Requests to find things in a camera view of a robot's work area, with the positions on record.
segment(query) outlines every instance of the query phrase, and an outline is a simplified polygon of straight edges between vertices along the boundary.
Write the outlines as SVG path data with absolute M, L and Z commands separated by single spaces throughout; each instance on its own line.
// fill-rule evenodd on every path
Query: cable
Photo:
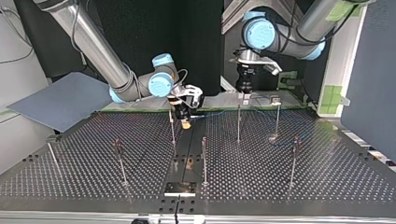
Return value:
M 28 45 L 28 46 L 30 47 L 30 50 L 29 50 L 29 52 L 28 52 L 26 55 L 24 55 L 24 56 L 22 56 L 22 57 L 20 57 L 20 58 L 13 59 L 13 60 L 8 60 L 8 61 L 2 61 L 2 62 L 0 62 L 0 64 L 4 64 L 4 63 L 15 63 L 15 62 L 17 62 L 17 61 L 20 61 L 20 60 L 23 60 L 23 59 L 28 58 L 28 57 L 33 53 L 33 47 L 32 47 L 32 45 L 29 43 L 29 41 L 27 40 L 27 38 L 25 39 L 25 38 L 23 38 L 23 37 L 21 36 L 21 34 L 18 32 L 17 28 L 14 26 L 14 23 L 12 23 L 12 21 L 9 19 L 8 15 L 6 14 L 6 11 L 8 11 L 8 12 L 14 14 L 19 20 L 21 19 L 20 15 L 18 15 L 18 13 L 17 13 L 16 11 L 14 11 L 13 9 L 11 9 L 11 8 L 8 8 L 8 7 L 0 7 L 0 12 L 1 12 L 1 14 L 5 17 L 6 22 L 8 23 L 8 25 L 10 26 L 10 28 L 12 28 L 12 30 L 17 34 L 17 36 L 18 36 L 26 45 Z
M 76 25 L 77 25 L 78 15 L 79 15 L 79 11 L 80 11 L 79 0 L 75 0 L 75 4 L 76 4 L 76 16 L 73 19 L 72 34 L 71 34 L 71 38 L 70 39 L 71 39 L 71 42 L 72 42 L 73 49 L 75 49 L 76 51 L 82 53 L 81 49 L 79 49 L 77 47 L 76 40 L 75 40 Z
M 178 87 L 178 86 L 180 86 L 180 85 L 183 85 L 183 81 L 186 79 L 187 75 L 189 74 L 189 71 L 188 71 L 187 69 L 185 69 L 185 68 L 180 69 L 180 70 L 177 71 L 178 74 L 180 74 L 180 72 L 184 72 L 185 75 L 184 75 L 184 77 L 174 86 L 174 88 L 172 88 L 172 90 L 174 90 L 176 87 Z
M 142 101 L 142 92 L 140 91 L 140 84 L 142 84 L 141 82 L 140 82 L 140 80 L 137 78 L 137 75 L 136 75 L 136 73 L 134 72 L 134 71 L 132 71 L 131 70 L 131 68 L 128 66 L 128 64 L 126 64 L 126 63 L 122 63 L 127 69 L 128 69 L 128 72 L 129 72 L 129 75 L 132 75 L 133 77 L 134 77 L 134 80 L 136 81 L 136 89 L 137 89 L 137 94 L 139 94 L 139 101 Z
M 2 61 L 2 62 L 0 62 L 0 64 L 1 64 L 1 63 L 15 63 L 15 62 L 17 62 L 17 61 L 20 61 L 20 60 L 23 60 L 23 59 L 29 57 L 29 56 L 32 54 L 32 52 L 33 52 L 33 48 L 30 48 L 29 53 L 26 54 L 25 56 L 20 57 L 20 58 L 18 58 L 18 59 L 9 60 L 9 61 Z
M 6 14 L 6 11 L 11 12 L 13 15 L 15 15 L 19 20 L 21 19 L 20 15 L 11 8 L 8 7 L 0 7 L 0 12 L 3 14 L 6 22 L 8 23 L 9 27 L 12 28 L 12 30 L 15 32 L 15 34 L 18 35 L 18 37 L 29 47 L 32 47 L 32 45 L 29 43 L 27 37 L 23 38 L 20 32 L 18 32 L 17 28 L 15 27 L 14 23 L 9 19 L 8 15 Z
M 315 109 L 318 110 L 318 106 L 316 105 L 314 99 L 309 95 L 309 93 L 308 93 L 308 91 L 306 90 L 306 87 L 305 87 L 305 85 L 304 85 L 304 83 L 303 83 L 303 80 L 302 80 L 301 78 L 300 78 L 300 82 L 301 82 L 301 86 L 302 86 L 303 89 L 304 89 L 305 94 L 308 96 L 308 99 L 311 100 L 312 105 L 314 105 Z
M 347 22 L 347 20 L 352 16 L 353 12 L 356 10 L 356 8 L 358 8 L 358 5 L 353 6 L 352 9 L 350 9 L 350 11 L 348 12 L 348 14 L 346 15 L 346 17 L 344 18 L 343 22 L 341 22 L 341 24 L 337 27 L 337 29 L 335 29 L 334 32 L 332 32 L 332 34 L 330 36 L 328 36 L 327 38 L 325 38 L 324 40 L 321 41 L 312 41 L 312 40 L 308 40 L 305 37 L 303 37 L 300 32 L 298 31 L 298 29 L 296 28 L 296 33 L 297 35 L 305 42 L 308 43 L 312 43 L 312 44 L 320 44 L 326 40 L 329 40 L 331 38 L 333 38 L 340 30 L 341 28 L 343 28 L 343 26 L 345 25 L 345 23 Z
M 350 16 L 353 14 L 353 12 L 355 11 L 355 9 L 356 9 L 357 7 L 358 7 L 358 5 L 355 5 L 355 6 L 349 11 L 349 13 L 347 14 L 347 16 L 344 18 L 343 22 L 340 24 L 340 26 L 338 26 L 338 28 L 337 28 L 334 32 L 332 32 L 328 37 L 326 37 L 326 38 L 324 38 L 323 40 L 320 40 L 320 41 L 310 41 L 310 40 L 305 39 L 303 36 L 300 35 L 300 33 L 298 32 L 298 29 L 296 28 L 296 33 L 297 33 L 297 35 L 298 35 L 301 39 L 303 39 L 304 41 L 308 42 L 308 43 L 299 43 L 298 41 L 295 41 L 295 40 L 293 40 L 293 39 L 290 39 L 290 38 L 288 38 L 286 35 L 284 35 L 284 34 L 279 30 L 279 27 L 277 26 L 276 23 L 274 23 L 274 28 L 276 29 L 276 32 L 277 32 L 279 35 L 283 36 L 285 39 L 289 40 L 289 42 L 291 42 L 291 43 L 294 43 L 294 44 L 296 44 L 296 45 L 301 45 L 301 46 L 315 46 L 315 45 L 318 45 L 318 44 L 320 44 L 320 43 L 323 43 L 323 42 L 326 42 L 326 41 L 332 39 L 332 38 L 341 30 L 341 28 L 344 27 L 345 23 L 347 22 L 347 20 L 350 18 Z
M 296 14 L 296 8 L 297 8 L 297 0 L 294 1 L 294 5 L 293 5 L 293 11 L 291 13 L 291 22 L 290 22 L 290 27 L 293 28 L 293 24 L 294 24 L 294 16 Z M 288 29 L 288 38 L 286 39 L 285 43 L 283 44 L 282 50 L 280 51 L 280 53 L 282 53 L 283 51 L 285 51 L 286 47 L 289 44 L 289 40 L 291 37 L 291 29 Z

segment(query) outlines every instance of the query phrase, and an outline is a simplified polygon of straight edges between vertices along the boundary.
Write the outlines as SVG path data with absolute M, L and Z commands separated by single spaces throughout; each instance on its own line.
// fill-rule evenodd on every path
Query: small metal plate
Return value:
M 195 197 L 197 184 L 191 182 L 167 183 L 165 197 Z

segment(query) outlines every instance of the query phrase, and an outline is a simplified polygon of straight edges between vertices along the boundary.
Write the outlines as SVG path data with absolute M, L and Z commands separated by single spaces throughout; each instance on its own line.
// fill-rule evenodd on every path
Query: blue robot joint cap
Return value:
M 173 63 L 173 58 L 168 53 L 163 53 L 152 59 L 152 65 L 158 67 L 167 63 Z
M 156 97 L 165 97 L 171 93 L 174 86 L 174 80 L 171 75 L 160 72 L 151 77 L 148 81 L 149 92 Z
M 265 16 L 264 12 L 250 11 L 244 17 L 244 20 L 251 20 L 247 21 L 243 35 L 246 44 L 253 49 L 267 49 L 276 38 L 274 25 L 263 16 Z

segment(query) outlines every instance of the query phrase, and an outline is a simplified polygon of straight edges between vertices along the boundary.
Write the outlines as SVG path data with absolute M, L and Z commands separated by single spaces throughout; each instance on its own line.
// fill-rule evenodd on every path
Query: metal rod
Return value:
M 280 117 L 280 104 L 277 106 L 277 111 L 276 111 L 276 126 L 275 126 L 276 137 L 277 137 L 277 130 L 279 128 L 279 117 Z
M 294 173 L 295 173 L 295 168 L 296 168 L 296 162 L 297 162 L 297 157 L 300 154 L 300 144 L 301 140 L 298 135 L 294 137 L 294 142 L 293 142 L 293 165 L 291 166 L 291 176 L 290 176 L 290 185 L 289 185 L 289 190 L 293 187 L 293 181 L 294 181 Z
M 172 118 L 172 110 L 169 110 L 169 121 L 171 122 L 171 129 L 172 129 L 172 144 L 175 146 L 176 140 L 175 140 L 175 126 L 174 126 L 174 120 Z
M 241 133 L 241 105 L 238 105 L 238 138 L 237 138 L 238 143 L 241 142 L 240 133 Z
M 202 138 L 202 155 L 204 159 L 204 186 L 206 186 L 208 184 L 206 173 L 206 137 Z
M 50 143 L 47 143 L 47 145 L 49 146 L 50 155 L 52 156 L 53 160 L 55 161 L 56 166 L 59 167 L 58 160 L 56 159 L 56 156 L 55 156 L 55 153 L 53 151 L 52 145 Z
M 124 179 L 124 185 L 128 185 L 128 181 L 126 180 L 125 168 L 123 167 L 122 158 L 120 158 L 120 166 L 122 170 L 122 176 Z
M 123 185 L 127 186 L 128 185 L 128 180 L 126 179 L 126 174 L 125 174 L 125 168 L 123 166 L 123 162 L 122 162 L 122 148 L 121 148 L 121 142 L 120 139 L 117 138 L 116 141 L 114 142 L 114 152 L 116 154 L 116 157 L 119 159 L 120 162 L 120 168 L 122 171 L 122 177 L 123 177 Z
M 293 156 L 293 165 L 291 166 L 291 177 L 290 177 L 290 185 L 289 185 L 289 190 L 293 187 L 293 180 L 294 180 L 294 171 L 296 168 L 296 157 Z

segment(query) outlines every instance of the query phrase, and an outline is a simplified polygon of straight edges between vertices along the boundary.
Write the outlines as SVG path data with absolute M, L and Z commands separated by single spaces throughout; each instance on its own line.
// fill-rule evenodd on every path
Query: black backdrop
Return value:
M 186 81 L 205 95 L 219 93 L 222 73 L 222 0 L 96 0 L 110 45 L 138 74 L 153 70 L 154 56 L 169 52 Z

